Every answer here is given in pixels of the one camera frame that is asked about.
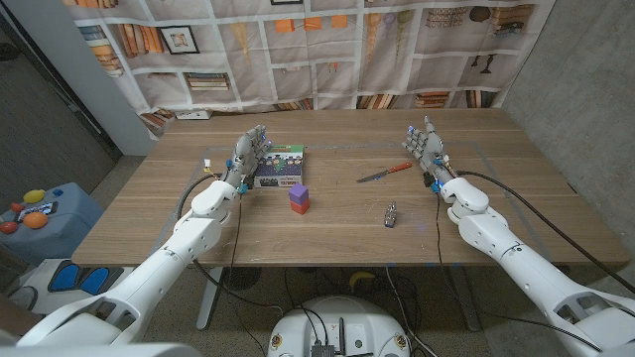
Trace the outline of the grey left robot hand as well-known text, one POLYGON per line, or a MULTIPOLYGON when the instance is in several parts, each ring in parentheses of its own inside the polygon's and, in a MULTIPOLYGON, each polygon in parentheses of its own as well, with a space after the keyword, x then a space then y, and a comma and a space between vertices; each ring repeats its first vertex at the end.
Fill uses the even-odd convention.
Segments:
POLYGON ((253 183, 260 160, 269 152, 271 142, 266 127, 256 125, 238 138, 229 167, 222 180, 239 188, 245 181, 253 183))

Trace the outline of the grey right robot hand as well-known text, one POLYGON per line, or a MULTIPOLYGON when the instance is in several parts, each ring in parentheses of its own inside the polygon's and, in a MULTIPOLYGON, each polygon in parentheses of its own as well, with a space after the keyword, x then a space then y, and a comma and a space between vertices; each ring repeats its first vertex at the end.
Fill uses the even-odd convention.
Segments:
POLYGON ((407 129, 406 139, 402 146, 413 155, 424 171, 425 183, 443 186, 454 179, 443 140, 428 116, 424 118, 423 128, 410 126, 407 129))

